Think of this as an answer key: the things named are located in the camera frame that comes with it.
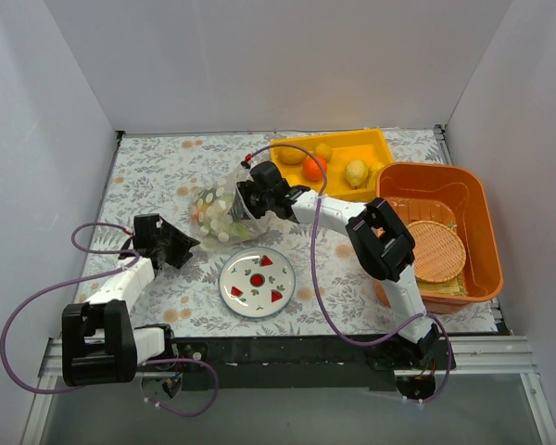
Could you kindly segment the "orange plastic tub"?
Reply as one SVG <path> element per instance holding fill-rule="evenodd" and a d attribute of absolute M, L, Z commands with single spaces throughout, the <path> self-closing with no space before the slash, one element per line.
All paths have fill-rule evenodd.
<path fill-rule="evenodd" d="M 495 298 L 503 273 L 484 187 L 463 168 L 393 163 L 379 172 L 376 195 L 386 199 L 406 224 L 445 224 L 466 249 L 461 274 L 444 284 L 420 284 L 428 311 L 450 314 Z"/>

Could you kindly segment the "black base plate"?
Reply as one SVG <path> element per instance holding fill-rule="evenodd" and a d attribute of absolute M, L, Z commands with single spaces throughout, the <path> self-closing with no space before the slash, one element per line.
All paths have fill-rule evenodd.
<path fill-rule="evenodd" d="M 400 337 L 369 348 L 335 336 L 176 337 L 172 359 L 205 362 L 221 389 L 365 388 L 394 391 L 396 371 L 423 377 L 455 368 L 443 339 L 424 352 Z"/>

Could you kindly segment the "aluminium frame rail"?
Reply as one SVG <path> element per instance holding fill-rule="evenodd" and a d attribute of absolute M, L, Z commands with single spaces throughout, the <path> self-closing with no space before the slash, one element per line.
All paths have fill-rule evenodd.
<path fill-rule="evenodd" d="M 169 367 L 148 367 L 129 383 L 52 397 L 32 419 L 44 444 L 556 444 L 556 429 L 521 337 L 479 327 L 484 305 L 446 318 L 426 380 L 441 392 L 427 403 L 398 393 L 405 350 L 367 341 L 391 331 L 391 311 L 373 293 L 346 237 L 274 220 L 259 240 L 296 271 L 286 306 L 265 318 L 234 313 L 221 299 L 226 252 L 197 249 L 183 268 L 163 268 L 133 305 L 132 324 L 167 324 L 198 365 L 169 397 Z"/>

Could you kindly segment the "wrinkled fake yellow lemon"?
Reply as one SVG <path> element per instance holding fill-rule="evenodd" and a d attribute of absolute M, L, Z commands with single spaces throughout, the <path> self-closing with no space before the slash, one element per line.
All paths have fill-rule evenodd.
<path fill-rule="evenodd" d="M 369 167 L 362 159 L 352 159 L 344 170 L 347 183 L 353 188 L 361 188 L 369 176 Z"/>

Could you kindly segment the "yellow plastic tray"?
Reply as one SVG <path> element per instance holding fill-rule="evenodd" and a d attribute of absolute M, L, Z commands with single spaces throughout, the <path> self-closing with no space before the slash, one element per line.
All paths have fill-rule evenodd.
<path fill-rule="evenodd" d="M 281 146 L 295 145 L 313 152 L 320 143 L 326 143 L 333 149 L 333 156 L 327 162 L 328 185 L 325 194 L 347 201 L 367 202 L 373 200 L 376 196 L 376 174 L 393 162 L 382 131 L 370 129 L 274 139 L 270 150 L 271 160 L 290 184 L 306 185 L 318 191 L 322 186 L 322 181 L 305 180 L 302 174 L 303 162 L 298 165 L 285 165 L 277 158 L 276 149 Z M 344 177 L 346 165 L 352 159 L 362 159 L 369 167 L 368 179 L 358 189 L 353 189 Z"/>

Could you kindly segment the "fake yellow mango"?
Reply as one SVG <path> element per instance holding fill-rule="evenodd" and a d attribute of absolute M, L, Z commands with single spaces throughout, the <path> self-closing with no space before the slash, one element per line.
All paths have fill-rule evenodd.
<path fill-rule="evenodd" d="M 285 165 L 298 165 L 302 163 L 307 154 L 291 146 L 281 146 L 276 149 L 277 158 Z"/>

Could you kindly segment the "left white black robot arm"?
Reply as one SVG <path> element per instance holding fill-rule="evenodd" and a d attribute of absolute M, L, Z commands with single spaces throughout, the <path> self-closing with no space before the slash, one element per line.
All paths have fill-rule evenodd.
<path fill-rule="evenodd" d="M 69 387 L 126 383 L 149 361 L 160 371 L 178 361 L 168 324 L 134 327 L 130 311 L 145 288 L 167 264 L 181 269 L 199 241 L 158 214 L 134 218 L 121 248 L 107 250 L 117 268 L 90 298 L 68 305 L 61 317 L 62 373 Z"/>

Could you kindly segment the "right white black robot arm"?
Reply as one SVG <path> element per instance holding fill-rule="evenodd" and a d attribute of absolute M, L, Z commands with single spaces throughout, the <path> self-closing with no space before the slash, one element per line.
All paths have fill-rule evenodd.
<path fill-rule="evenodd" d="M 253 166 L 245 160 L 238 171 L 245 177 L 236 183 L 234 215 L 259 221 L 272 213 L 282 220 L 311 226 L 311 279 L 320 310 L 338 337 L 359 348 L 392 344 L 401 349 L 402 361 L 411 368 L 422 368 L 434 359 L 442 328 L 427 312 L 421 297 L 414 268 L 414 238 L 386 200 L 377 197 L 369 203 L 348 202 L 305 185 L 290 185 L 270 161 Z M 318 284 L 315 244 L 320 228 L 347 236 L 364 272 L 381 283 L 396 323 L 393 332 L 360 341 L 336 327 Z"/>

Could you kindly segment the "fake orange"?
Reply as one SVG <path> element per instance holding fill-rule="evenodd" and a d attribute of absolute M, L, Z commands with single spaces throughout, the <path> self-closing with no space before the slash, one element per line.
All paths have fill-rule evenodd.
<path fill-rule="evenodd" d="M 305 180 L 319 182 L 323 180 L 323 174 L 327 172 L 327 162 L 322 157 L 307 157 L 303 161 L 302 174 Z"/>

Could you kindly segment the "smooth fake yellow lemon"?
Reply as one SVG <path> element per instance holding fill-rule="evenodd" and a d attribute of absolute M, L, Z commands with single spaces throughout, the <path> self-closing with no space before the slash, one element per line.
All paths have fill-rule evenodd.
<path fill-rule="evenodd" d="M 320 143 L 315 147 L 314 153 L 317 157 L 329 162 L 333 156 L 333 149 L 326 143 Z"/>

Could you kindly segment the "watermelon pattern ceramic plate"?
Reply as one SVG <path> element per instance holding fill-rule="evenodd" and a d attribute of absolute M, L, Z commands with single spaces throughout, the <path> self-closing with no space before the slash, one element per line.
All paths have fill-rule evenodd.
<path fill-rule="evenodd" d="M 296 290 L 296 274 L 285 255 L 266 247 L 237 251 L 219 276 L 222 301 L 237 315 L 261 319 L 280 312 Z"/>

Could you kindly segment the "clear zip top bag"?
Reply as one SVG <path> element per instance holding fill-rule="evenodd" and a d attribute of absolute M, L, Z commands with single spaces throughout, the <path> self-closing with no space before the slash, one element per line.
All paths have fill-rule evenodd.
<path fill-rule="evenodd" d="M 252 181 L 249 170 L 238 166 L 198 192 L 190 204 L 190 236 L 204 250 L 226 250 L 229 246 L 251 241 L 263 235 L 273 214 L 260 219 L 246 208 L 241 183 Z"/>

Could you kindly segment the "floral pattern table mat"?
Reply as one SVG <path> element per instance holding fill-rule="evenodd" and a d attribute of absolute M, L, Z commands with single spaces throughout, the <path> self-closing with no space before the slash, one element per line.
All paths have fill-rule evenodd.
<path fill-rule="evenodd" d="M 182 231 L 191 227 L 196 194 L 230 173 L 248 153 L 266 159 L 265 146 L 276 133 L 125 135 L 120 140 L 105 203 L 76 300 L 90 298 L 103 285 L 102 272 L 116 266 L 114 250 L 136 215 L 157 213 Z M 309 225 L 272 219 L 253 240 L 269 253 L 261 265 L 233 268 L 240 300 L 253 316 L 235 313 L 222 297 L 219 277 L 240 245 L 223 251 L 197 248 L 181 269 L 164 267 L 134 303 L 136 326 L 164 323 L 180 337 L 245 337 L 387 333 L 393 313 L 376 296 L 348 239 Z"/>

